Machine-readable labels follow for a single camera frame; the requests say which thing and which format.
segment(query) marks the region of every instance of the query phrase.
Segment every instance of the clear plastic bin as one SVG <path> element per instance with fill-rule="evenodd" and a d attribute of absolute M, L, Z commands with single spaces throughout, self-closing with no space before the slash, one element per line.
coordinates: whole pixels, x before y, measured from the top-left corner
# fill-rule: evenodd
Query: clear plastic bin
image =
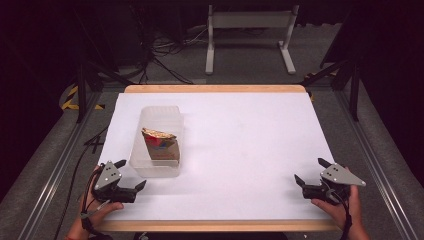
<path fill-rule="evenodd" d="M 180 159 L 152 160 L 147 151 L 142 128 L 175 135 L 180 150 Z M 180 174 L 182 160 L 184 119 L 177 106 L 149 106 L 141 111 L 140 122 L 130 156 L 130 166 L 141 177 L 176 177 Z"/>

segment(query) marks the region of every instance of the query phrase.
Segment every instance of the white metal frame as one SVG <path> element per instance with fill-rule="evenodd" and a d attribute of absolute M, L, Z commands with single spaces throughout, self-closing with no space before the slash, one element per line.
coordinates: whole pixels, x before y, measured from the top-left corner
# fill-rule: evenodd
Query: white metal frame
<path fill-rule="evenodd" d="M 296 22 L 299 6 L 296 5 L 291 11 L 279 12 L 214 12 L 209 5 L 208 17 L 208 52 L 206 55 L 206 74 L 213 73 L 213 61 L 215 55 L 215 43 L 213 40 L 214 28 L 286 28 L 284 41 L 279 41 L 278 46 L 283 55 L 284 62 L 289 74 L 295 74 L 296 70 L 291 60 L 288 46 Z"/>

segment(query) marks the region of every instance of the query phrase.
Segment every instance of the white tabletop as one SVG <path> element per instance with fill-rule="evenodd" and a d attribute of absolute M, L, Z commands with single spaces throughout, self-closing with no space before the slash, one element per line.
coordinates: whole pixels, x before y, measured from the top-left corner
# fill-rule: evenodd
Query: white tabletop
<path fill-rule="evenodd" d="M 334 162 L 307 93 L 122 93 L 99 160 L 129 160 L 140 112 L 179 107 L 181 173 L 148 178 L 135 203 L 107 220 L 322 220 L 294 174 L 319 183 L 317 158 Z M 144 180 L 129 163 L 119 186 Z"/>

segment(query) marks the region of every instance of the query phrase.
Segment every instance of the item in container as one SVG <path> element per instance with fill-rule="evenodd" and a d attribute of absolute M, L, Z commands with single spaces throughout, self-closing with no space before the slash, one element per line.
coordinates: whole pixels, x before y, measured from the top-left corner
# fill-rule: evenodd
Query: item in container
<path fill-rule="evenodd" d="M 180 160 L 180 149 L 175 135 L 147 128 L 142 128 L 141 132 L 152 160 Z"/>

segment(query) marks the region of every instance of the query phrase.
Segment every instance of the transparent box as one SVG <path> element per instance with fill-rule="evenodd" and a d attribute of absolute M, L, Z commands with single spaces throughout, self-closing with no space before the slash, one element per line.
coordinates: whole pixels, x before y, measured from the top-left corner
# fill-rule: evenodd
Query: transparent box
<path fill-rule="evenodd" d="M 147 151 L 142 128 L 175 135 L 180 150 L 180 159 L 152 160 Z M 141 110 L 140 122 L 130 156 L 130 166 L 141 177 L 177 177 L 182 160 L 184 118 L 177 106 L 149 106 Z"/>

